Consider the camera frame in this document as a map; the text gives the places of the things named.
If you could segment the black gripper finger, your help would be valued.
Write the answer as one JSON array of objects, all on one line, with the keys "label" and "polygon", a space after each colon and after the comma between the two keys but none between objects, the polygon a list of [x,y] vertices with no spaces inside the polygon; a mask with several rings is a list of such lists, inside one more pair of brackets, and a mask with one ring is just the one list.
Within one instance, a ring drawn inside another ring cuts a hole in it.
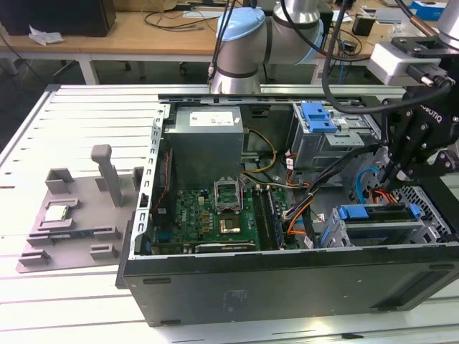
[{"label": "black gripper finger", "polygon": [[418,178],[420,106],[416,104],[398,110],[385,110],[382,116],[382,139],[387,147],[389,162],[381,174],[381,184],[399,185]]},{"label": "black gripper finger", "polygon": [[439,177],[458,172],[457,149],[419,150],[396,173],[398,181],[413,181],[424,177]]}]

